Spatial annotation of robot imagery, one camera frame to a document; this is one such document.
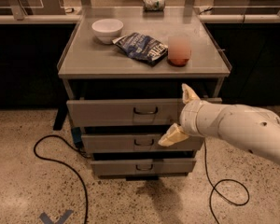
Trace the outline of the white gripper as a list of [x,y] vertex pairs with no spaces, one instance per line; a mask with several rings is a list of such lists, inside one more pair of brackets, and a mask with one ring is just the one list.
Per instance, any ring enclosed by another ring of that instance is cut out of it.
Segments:
[[182,100],[185,104],[180,114],[180,125],[174,123],[167,132],[161,137],[158,144],[163,147],[169,147],[178,142],[182,142],[189,136],[206,137],[202,127],[198,125],[198,115],[202,114],[201,109],[208,105],[208,102],[199,100],[200,97],[186,83],[182,84]]

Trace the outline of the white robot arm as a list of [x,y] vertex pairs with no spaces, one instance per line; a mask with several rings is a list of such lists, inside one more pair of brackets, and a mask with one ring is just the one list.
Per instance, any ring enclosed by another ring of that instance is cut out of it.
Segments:
[[191,136],[215,137],[280,165],[280,117],[249,105],[212,104],[182,85],[184,107],[159,144],[169,147]]

